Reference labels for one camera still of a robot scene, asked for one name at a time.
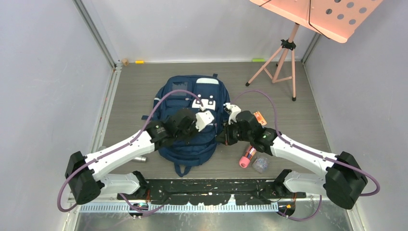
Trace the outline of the navy blue backpack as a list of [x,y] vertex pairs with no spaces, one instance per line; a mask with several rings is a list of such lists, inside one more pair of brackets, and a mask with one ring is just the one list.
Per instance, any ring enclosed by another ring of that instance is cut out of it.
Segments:
[[211,158],[219,144],[216,135],[222,132],[223,124],[229,118],[224,110],[224,104],[230,103],[229,92],[217,76],[213,74],[171,77],[153,100],[153,106],[157,106],[167,93],[174,91],[158,106],[152,120],[165,121],[182,108],[197,113],[201,105],[211,111],[215,118],[194,137],[175,141],[171,146],[158,150],[163,158],[174,163],[175,172],[179,177],[187,175],[192,167],[202,165]]

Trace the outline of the clear bag of clips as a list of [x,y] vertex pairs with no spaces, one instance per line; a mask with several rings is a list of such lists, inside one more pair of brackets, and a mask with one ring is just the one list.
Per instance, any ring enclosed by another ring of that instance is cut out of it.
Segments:
[[264,173],[268,168],[268,158],[264,156],[257,157],[252,167],[259,173]]

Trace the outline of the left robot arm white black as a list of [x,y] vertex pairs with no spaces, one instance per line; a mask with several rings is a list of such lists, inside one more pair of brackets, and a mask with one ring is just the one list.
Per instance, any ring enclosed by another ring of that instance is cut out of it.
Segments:
[[66,181],[76,204],[84,205],[101,194],[125,193],[136,199],[147,195],[148,187],[140,174],[111,174],[130,160],[168,147],[177,140],[189,140],[213,122],[211,112],[194,113],[180,109],[164,121],[154,120],[133,136],[102,151],[71,154],[65,171]]

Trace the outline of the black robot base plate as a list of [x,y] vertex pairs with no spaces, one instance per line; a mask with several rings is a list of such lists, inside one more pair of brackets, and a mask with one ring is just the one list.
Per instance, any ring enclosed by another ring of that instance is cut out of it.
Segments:
[[128,200],[154,205],[268,205],[281,199],[303,199],[306,193],[279,193],[272,179],[148,179]]

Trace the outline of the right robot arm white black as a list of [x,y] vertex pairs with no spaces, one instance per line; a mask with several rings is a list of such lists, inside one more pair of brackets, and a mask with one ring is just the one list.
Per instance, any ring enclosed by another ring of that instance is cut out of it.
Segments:
[[368,183],[350,153],[336,155],[298,143],[275,129],[263,127],[249,111],[238,113],[231,123],[225,122],[216,141],[226,146],[246,141],[258,152],[289,160],[310,170],[310,174],[290,169],[280,173],[274,189],[283,198],[297,192],[320,194],[343,209],[352,209]]

